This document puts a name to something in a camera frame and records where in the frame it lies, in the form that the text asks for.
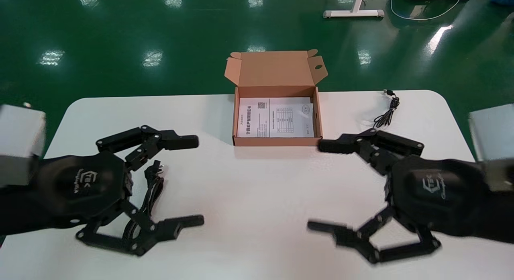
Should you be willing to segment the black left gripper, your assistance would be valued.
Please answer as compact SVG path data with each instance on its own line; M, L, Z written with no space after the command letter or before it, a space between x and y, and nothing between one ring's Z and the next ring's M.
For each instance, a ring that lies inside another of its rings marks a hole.
M76 234L85 245L112 252L143 256L158 242L178 238L182 229L204 225L204 216L191 215L154 223L128 198L132 194L130 171L141 168L161 150L195 149L196 135L156 130L143 125L96 141L99 153L86 157L68 155L45 159L31 179L31 199L38 205L43 227L67 229L93 219L105 219L118 208L139 225L139 235L125 239L97 233L100 221L92 221ZM125 162L114 153L135 147Z

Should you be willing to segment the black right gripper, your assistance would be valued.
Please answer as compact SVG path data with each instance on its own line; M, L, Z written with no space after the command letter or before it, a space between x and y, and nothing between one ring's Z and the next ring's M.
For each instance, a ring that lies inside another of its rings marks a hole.
M355 153L376 172L388 175L389 206L358 229L308 220L308 230L330 234L336 246L354 249L372 265L432 254L442 245L431 231L493 237L494 227L486 215L491 191L481 166L457 159L423 159L419 157L423 149L421 142L377 129L320 139L319 152ZM384 249L373 245L371 237L392 219L419 241Z

